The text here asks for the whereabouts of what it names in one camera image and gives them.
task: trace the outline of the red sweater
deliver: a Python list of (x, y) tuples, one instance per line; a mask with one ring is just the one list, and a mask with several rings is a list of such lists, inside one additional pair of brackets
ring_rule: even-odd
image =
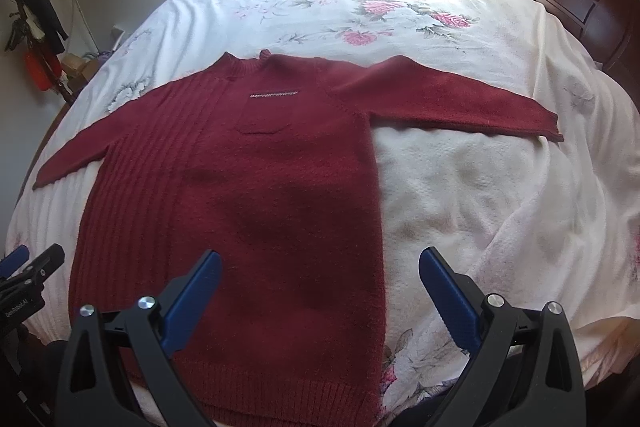
[(175, 359), (212, 418), (371, 427), (385, 286), (370, 127), (562, 141), (556, 121), (530, 98), (405, 57), (363, 68), (225, 54), (80, 132), (35, 187), (104, 159), (82, 216), (72, 316), (83, 303), (129, 307), (207, 248), (220, 253), (222, 283)]

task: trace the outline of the coat rack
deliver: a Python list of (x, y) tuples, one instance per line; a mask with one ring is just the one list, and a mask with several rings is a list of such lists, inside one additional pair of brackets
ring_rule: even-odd
[(17, 5), (18, 11), (11, 13), (9, 17), (17, 18), (14, 19), (14, 22), (12, 24), (11, 36), (9, 37), (9, 41), (7, 42), (4, 50), (13, 51), (23, 40), (26, 39), (28, 49), (30, 50), (31, 54), (36, 57), (39, 66), (46, 74), (47, 79), (51, 83), (53, 89), (60, 93), (60, 95), (65, 99), (65, 102), (68, 103), (68, 105), (71, 105), (72, 103), (74, 103), (76, 97), (66, 88), (66, 86), (62, 83), (60, 77), (54, 73), (54, 71), (51, 69), (51, 66), (47, 62), (47, 59), (43, 52), (43, 46), (46, 46), (46, 43), (40, 44), (33, 37), (28, 22), (29, 17), (24, 7), (24, 2), (22, 0), (15, 0), (15, 3)]

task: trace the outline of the bed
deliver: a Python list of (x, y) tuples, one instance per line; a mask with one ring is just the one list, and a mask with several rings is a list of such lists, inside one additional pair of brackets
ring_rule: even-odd
[[(558, 114), (565, 142), (373, 131), (387, 307), (381, 425), (450, 386), (467, 360), (418, 278), (417, 257), (428, 245), (516, 306), (561, 302), (587, 385), (622, 370), (638, 352), (640, 333), (639, 3), (537, 1), (168, 0), (82, 92), (29, 175), (7, 250), (25, 244), (35, 254), (59, 243), (67, 253), (31, 331), (44, 342), (70, 331), (72, 260), (100, 164), (41, 190), (29, 187), (81, 129), (225, 51), (249, 58), (268, 49), (360, 65), (406, 55), (533, 97)], [(137, 387), (136, 394), (161, 421), (146, 391)]]

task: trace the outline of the sweater collar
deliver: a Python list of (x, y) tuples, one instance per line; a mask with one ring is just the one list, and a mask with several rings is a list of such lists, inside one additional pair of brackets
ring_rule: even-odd
[(237, 58), (231, 53), (225, 52), (213, 64), (213, 68), (220, 76), (237, 78), (261, 70), (272, 56), (273, 54), (269, 50), (262, 50), (259, 58)]

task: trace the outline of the sweater sleeve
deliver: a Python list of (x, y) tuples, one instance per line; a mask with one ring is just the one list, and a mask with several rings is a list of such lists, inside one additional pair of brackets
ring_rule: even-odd
[(169, 91), (168, 84), (153, 89), (80, 131), (40, 168), (33, 189), (58, 181), (104, 158), (109, 146), (130, 132), (150, 110), (157, 108)]
[(403, 123), (564, 140), (556, 114), (531, 98), (479, 80), (433, 70), (401, 56), (370, 68), (319, 60), (327, 90), (366, 112), (373, 125)]

